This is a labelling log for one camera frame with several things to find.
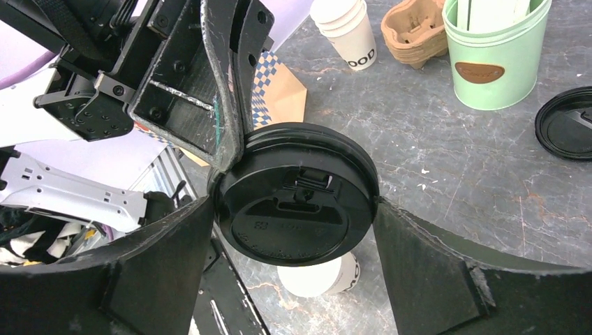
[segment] bolt hole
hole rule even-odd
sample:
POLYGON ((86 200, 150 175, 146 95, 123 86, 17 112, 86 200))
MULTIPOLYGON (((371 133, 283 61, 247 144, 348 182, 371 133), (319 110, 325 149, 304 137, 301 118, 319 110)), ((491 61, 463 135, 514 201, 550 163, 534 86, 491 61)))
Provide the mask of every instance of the bolt hole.
POLYGON ((257 65, 257 59, 252 54, 249 54, 249 64, 253 67, 257 65))
POLYGON ((259 13, 257 13, 257 20, 259 20, 259 23, 261 24, 265 24, 267 22, 267 15, 260 11, 259 13))

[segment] screw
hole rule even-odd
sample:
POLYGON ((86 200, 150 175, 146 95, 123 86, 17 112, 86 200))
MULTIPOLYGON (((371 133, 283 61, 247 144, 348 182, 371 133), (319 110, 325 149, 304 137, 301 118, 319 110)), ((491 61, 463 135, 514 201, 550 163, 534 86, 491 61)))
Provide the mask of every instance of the screw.
POLYGON ((185 64, 183 64, 182 61, 176 61, 172 67, 174 68, 175 72, 177 73, 183 73, 185 72, 185 64))
POLYGON ((150 111, 148 112, 148 116, 150 116, 150 118, 154 121, 158 121, 163 117, 163 113, 156 107, 153 107, 152 109, 150 109, 150 111))
POLYGON ((116 96, 123 96, 124 93, 126 93, 126 90, 121 85, 113 87, 113 94, 116 96))
POLYGON ((166 28, 168 26, 168 18, 164 15, 158 15, 156 17, 156 24, 160 28, 166 28))

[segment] brown oval label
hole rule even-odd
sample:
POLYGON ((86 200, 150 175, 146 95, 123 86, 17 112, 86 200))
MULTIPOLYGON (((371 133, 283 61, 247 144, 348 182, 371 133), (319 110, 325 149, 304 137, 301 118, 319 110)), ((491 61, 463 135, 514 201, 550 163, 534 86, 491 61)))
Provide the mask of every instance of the brown oval label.
POLYGON ((457 62, 454 67, 467 82, 473 84, 487 84, 501 77, 505 70, 501 66, 491 64, 477 64, 457 62))

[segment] paper bag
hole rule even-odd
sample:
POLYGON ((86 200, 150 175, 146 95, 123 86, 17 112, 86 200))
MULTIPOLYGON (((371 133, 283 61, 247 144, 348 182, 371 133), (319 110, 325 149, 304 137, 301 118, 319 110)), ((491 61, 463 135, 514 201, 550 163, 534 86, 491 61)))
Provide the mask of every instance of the paper bag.
MULTIPOLYGON (((255 72, 251 98, 253 127, 259 129, 281 122, 303 122, 305 104, 306 87, 273 52, 261 54, 255 72)), ((174 146, 139 124, 136 124, 135 127, 159 142, 174 146)), ((200 166, 208 165, 197 156, 181 150, 200 166)))

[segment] marble surface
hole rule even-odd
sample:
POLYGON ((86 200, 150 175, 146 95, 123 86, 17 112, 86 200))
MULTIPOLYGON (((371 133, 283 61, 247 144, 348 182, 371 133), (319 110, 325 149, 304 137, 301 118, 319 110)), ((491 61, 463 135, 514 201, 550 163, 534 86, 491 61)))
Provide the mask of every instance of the marble surface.
MULTIPOLYGON (((378 45, 370 68, 348 70, 310 20, 277 52, 309 90, 305 121, 362 145, 378 168, 382 195, 417 216, 500 251, 592 267, 592 164, 551 156, 533 127, 550 98, 592 83, 592 0, 553 2, 538 83, 528 98, 498 112, 455 98, 448 56, 422 70, 395 61, 380 21, 398 1, 367 3, 378 45)), ((203 193, 207 170, 185 166, 203 193)), ((274 267, 229 253, 272 334, 397 333, 372 230, 353 250, 360 282, 328 297, 294 297, 274 267)))

